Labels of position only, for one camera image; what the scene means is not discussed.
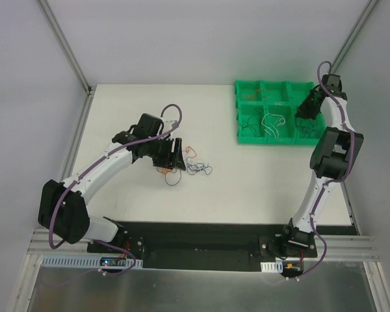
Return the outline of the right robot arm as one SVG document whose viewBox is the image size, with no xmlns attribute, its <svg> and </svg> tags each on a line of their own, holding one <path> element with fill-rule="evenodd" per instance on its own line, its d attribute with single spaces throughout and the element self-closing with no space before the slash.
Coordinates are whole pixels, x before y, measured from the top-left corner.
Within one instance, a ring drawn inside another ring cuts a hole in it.
<svg viewBox="0 0 390 312">
<path fill-rule="evenodd" d="M 315 243 L 317 219 L 333 188 L 351 172 L 364 136 L 355 132 L 346 111 L 341 78 L 324 74 L 295 116 L 315 119 L 324 109 L 327 126 L 311 155 L 311 181 L 300 208 L 285 226 L 279 248 L 286 257 L 300 257 Z"/>
</svg>

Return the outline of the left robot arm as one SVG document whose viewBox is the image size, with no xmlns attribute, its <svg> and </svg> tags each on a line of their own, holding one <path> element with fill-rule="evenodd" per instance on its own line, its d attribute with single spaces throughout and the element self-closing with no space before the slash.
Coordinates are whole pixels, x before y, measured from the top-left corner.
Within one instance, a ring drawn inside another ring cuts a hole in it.
<svg viewBox="0 0 390 312">
<path fill-rule="evenodd" d="M 125 240 L 120 225 L 108 217 L 91 216 L 87 205 L 117 173 L 140 158 L 151 158 L 154 167 L 185 170 L 182 139 L 172 136 L 179 124 L 144 113 L 129 130 L 116 134 L 87 168 L 43 186 L 38 223 L 69 244 L 99 240 L 109 252 L 119 252 Z"/>
</svg>

